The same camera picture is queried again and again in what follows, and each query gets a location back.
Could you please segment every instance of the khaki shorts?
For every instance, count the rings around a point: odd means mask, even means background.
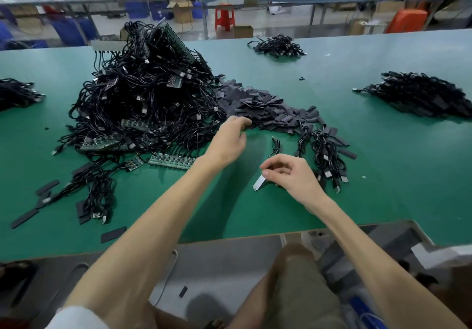
[[[316,262],[288,260],[277,279],[262,329],[345,329],[338,297],[326,285]]]

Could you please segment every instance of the forearm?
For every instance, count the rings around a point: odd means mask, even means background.
[[[391,329],[466,328],[433,294],[377,246],[332,200],[312,211],[333,232]]]
[[[66,306],[91,309],[111,329],[133,327],[194,207],[219,170],[200,157],[85,273]]]

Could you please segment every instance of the person's right arm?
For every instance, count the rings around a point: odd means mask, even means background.
[[[324,193],[305,159],[279,154],[261,169],[266,179],[285,188],[332,231],[390,329],[466,329]]]

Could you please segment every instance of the green tabletop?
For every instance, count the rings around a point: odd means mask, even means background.
[[[247,40],[188,42],[212,67],[244,86],[282,96],[297,108],[315,105],[328,125],[358,154],[346,159],[350,183],[327,193],[357,224],[415,220],[438,245],[470,243],[469,121],[438,120],[400,113],[352,88],[381,80],[381,72],[425,72],[462,87],[472,98],[472,36],[469,30],[297,40],[308,55],[278,60],[256,54]],[[85,190],[47,206],[18,228],[10,223],[33,208],[34,191],[51,180],[63,186],[87,160],[67,149],[51,156],[66,133],[70,105],[91,79],[89,47],[0,52],[0,77],[36,83],[42,104],[0,113],[0,261],[96,252],[104,232],[130,226],[182,171],[144,165],[115,175],[117,206],[109,223],[79,225],[74,204]],[[285,153],[297,136],[275,133]],[[184,230],[181,242],[246,237],[323,228],[281,188],[255,192],[258,166],[271,152],[272,133],[251,130],[240,159],[213,181]],[[307,152],[311,162],[312,151]]]

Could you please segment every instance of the red stool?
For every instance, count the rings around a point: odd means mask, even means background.
[[[222,6],[231,6],[230,3],[221,3]],[[229,17],[229,10],[226,9],[215,9],[215,29],[217,26],[222,26],[226,31],[229,31],[231,25],[236,26],[235,23],[235,11],[231,9],[231,17]]]
[[[399,10],[384,33],[397,34],[421,31],[427,18],[428,12],[424,10]]]

